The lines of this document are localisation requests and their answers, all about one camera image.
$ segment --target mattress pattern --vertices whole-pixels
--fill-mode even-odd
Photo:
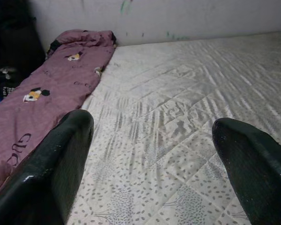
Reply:
[[[248,225],[211,126],[281,144],[281,33],[119,47],[82,109],[95,133],[68,224]]]

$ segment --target white wall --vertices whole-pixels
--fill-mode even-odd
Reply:
[[[281,30],[281,0],[30,0],[44,48],[69,29],[122,45]]]

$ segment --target cartoon mouse print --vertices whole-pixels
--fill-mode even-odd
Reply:
[[[78,53],[75,54],[75,55],[68,55],[68,56],[66,56],[65,58],[67,58],[67,60],[69,60],[69,61],[79,60],[79,59],[80,59],[80,56],[81,56],[82,54],[83,54],[82,52],[78,52]]]
[[[41,90],[41,88],[31,89],[29,94],[24,96],[23,102],[36,101],[36,100],[38,100],[40,95],[49,96],[50,95],[50,91],[49,90]]]

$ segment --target mattress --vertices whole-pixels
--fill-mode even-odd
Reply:
[[[281,32],[118,47],[82,109],[95,132],[68,224],[248,225],[211,127],[281,144]]]

